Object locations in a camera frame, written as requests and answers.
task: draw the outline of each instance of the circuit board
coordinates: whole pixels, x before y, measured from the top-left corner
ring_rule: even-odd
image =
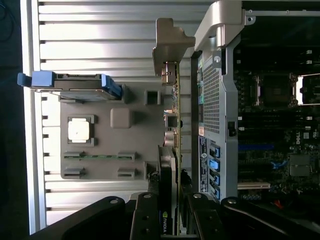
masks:
[[[172,127],[171,130],[174,131],[176,144],[174,145],[174,151],[177,158],[177,189],[181,186],[181,87],[180,87],[180,71],[179,63],[175,63],[176,69],[176,84],[172,87],[172,113],[176,116],[176,127]],[[177,209],[180,203],[180,191],[177,194]],[[177,218],[177,233],[180,232],[180,218]]]
[[[238,181],[269,183],[239,190],[239,197],[261,201],[278,194],[319,187],[319,76],[300,77],[312,66],[310,48],[239,46],[234,57],[238,90]],[[266,56],[255,65],[246,54]],[[283,55],[290,55],[292,66]]]

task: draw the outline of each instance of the screw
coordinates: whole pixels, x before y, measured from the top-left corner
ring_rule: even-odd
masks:
[[[214,57],[214,61],[215,61],[216,63],[220,63],[221,58],[220,58],[219,56],[215,56],[215,57]]]
[[[193,195],[193,197],[194,197],[195,199],[200,199],[200,198],[201,198],[201,194],[196,193],[196,194]]]
[[[228,199],[228,204],[236,204],[237,201],[234,199]]]

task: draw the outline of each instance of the motherboard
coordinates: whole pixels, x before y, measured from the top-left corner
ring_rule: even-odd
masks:
[[[233,51],[233,79],[238,93],[237,194],[249,201],[278,203],[285,195],[319,191],[319,53],[308,47],[248,47]],[[221,148],[207,138],[207,67],[197,69],[199,119],[199,190],[221,199]],[[212,132],[219,112],[211,106]]]

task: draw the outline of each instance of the perforated metal panel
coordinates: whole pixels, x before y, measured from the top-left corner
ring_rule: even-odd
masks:
[[[204,130],[219,134],[219,81],[220,73],[213,65],[203,71]]]

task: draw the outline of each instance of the cable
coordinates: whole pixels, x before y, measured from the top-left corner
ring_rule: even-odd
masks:
[[[4,43],[4,42],[7,42],[12,37],[12,35],[14,34],[15,25],[18,26],[19,28],[21,28],[21,27],[17,23],[14,15],[10,11],[10,9],[1,0],[0,0],[0,8],[2,8],[3,11],[4,11],[3,16],[0,18],[0,21],[5,20],[7,18],[7,16],[8,16],[10,18],[10,23],[11,23],[9,35],[7,37],[5,37],[4,39],[0,39],[0,43]]]

